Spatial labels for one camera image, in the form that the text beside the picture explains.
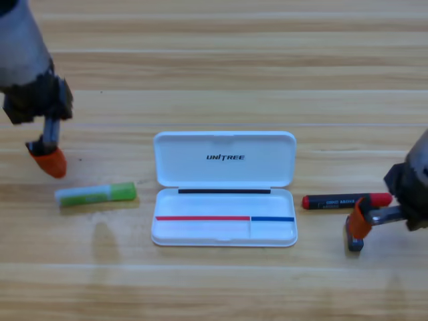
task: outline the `glue stick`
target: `glue stick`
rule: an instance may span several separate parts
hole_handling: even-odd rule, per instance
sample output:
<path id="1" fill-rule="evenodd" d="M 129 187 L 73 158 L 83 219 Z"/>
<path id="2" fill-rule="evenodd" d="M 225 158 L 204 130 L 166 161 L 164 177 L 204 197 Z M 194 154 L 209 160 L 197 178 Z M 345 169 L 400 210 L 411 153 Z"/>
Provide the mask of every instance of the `glue stick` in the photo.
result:
<path id="1" fill-rule="evenodd" d="M 135 198 L 134 183 L 60 189 L 55 192 L 55 199 L 61 207 L 109 201 L 131 201 Z"/>

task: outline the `green cap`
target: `green cap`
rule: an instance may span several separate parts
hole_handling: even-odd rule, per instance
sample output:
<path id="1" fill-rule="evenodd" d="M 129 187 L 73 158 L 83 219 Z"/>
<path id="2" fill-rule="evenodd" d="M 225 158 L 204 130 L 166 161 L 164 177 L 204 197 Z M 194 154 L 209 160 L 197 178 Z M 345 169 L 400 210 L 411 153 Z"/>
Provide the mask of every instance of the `green cap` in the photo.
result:
<path id="1" fill-rule="evenodd" d="M 134 183 L 111 184 L 112 201 L 131 201 L 136 198 L 136 188 Z"/>

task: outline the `blue line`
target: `blue line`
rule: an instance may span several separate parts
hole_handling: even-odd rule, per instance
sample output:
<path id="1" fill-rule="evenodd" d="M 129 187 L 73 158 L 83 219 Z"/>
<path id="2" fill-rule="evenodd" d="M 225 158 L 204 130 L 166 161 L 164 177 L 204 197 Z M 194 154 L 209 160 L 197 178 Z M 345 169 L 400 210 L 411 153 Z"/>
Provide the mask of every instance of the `blue line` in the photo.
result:
<path id="1" fill-rule="evenodd" d="M 251 221 L 294 222 L 294 217 L 251 216 Z"/>

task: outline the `white plastic box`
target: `white plastic box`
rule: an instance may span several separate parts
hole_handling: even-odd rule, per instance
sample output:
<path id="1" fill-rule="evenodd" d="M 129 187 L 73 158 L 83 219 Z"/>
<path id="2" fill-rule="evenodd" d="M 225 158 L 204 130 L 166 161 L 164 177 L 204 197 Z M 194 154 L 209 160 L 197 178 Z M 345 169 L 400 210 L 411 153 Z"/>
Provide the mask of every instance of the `white plastic box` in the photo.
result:
<path id="1" fill-rule="evenodd" d="M 298 239 L 289 132 L 162 132 L 154 138 L 158 245 L 287 247 Z"/>

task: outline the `case lid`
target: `case lid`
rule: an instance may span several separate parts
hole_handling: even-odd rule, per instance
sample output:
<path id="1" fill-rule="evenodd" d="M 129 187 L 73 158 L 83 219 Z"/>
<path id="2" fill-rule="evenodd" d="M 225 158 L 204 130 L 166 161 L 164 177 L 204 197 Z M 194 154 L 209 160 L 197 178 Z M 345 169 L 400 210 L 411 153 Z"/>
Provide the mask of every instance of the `case lid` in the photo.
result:
<path id="1" fill-rule="evenodd" d="M 167 187 L 284 187 L 296 139 L 289 132 L 162 132 L 154 138 L 158 182 Z"/>

